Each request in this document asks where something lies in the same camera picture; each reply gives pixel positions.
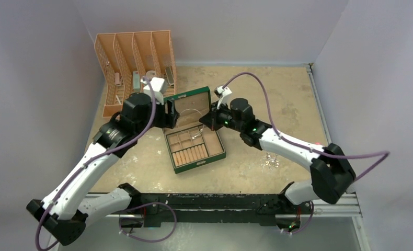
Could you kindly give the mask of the green jewelry box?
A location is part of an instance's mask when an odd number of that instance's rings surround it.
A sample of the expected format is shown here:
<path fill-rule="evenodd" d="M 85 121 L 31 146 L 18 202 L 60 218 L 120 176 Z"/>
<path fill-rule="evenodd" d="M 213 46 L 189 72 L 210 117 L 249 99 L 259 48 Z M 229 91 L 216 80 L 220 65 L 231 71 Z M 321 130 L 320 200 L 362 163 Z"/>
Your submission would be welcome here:
<path fill-rule="evenodd" d="M 175 100 L 180 117 L 176 127 L 163 129 L 166 145 L 175 174 L 211 164 L 226 158 L 220 135 L 199 122 L 208 113 L 211 91 L 205 86 L 165 97 Z"/>

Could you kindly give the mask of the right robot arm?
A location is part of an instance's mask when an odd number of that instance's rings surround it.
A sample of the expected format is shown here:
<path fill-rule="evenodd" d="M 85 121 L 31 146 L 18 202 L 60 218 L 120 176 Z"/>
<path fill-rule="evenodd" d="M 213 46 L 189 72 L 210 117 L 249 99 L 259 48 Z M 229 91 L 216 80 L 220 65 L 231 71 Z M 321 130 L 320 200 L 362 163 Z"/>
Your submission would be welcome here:
<path fill-rule="evenodd" d="M 248 146 L 280 155 L 309 171 L 309 180 L 292 182 L 279 194 L 278 205 L 283 212 L 290 213 L 299 204 L 315 199 L 335 204 L 356 178 L 338 145 L 307 143 L 280 133 L 255 117 L 247 99 L 236 98 L 229 106 L 213 103 L 199 121 L 212 131 L 222 127 L 237 131 Z"/>

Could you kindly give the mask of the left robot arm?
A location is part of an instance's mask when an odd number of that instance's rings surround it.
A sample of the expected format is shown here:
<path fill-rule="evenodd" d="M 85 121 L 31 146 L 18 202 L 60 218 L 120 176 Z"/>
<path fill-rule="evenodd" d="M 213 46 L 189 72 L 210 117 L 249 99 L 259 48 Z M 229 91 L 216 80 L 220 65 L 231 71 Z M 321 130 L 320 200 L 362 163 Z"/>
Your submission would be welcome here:
<path fill-rule="evenodd" d="M 43 199 L 33 199 L 27 211 L 38 221 L 35 246 L 42 250 L 40 233 L 46 230 L 56 244 L 69 245 L 85 228 L 99 219 L 125 211 L 159 207 L 159 201 L 144 202 L 143 194 L 124 183 L 93 201 L 86 196 L 101 176 L 133 148 L 151 128 L 174 128 L 179 118 L 175 101 L 159 99 L 157 92 L 134 93 L 103 124 L 81 160 L 67 177 Z"/>

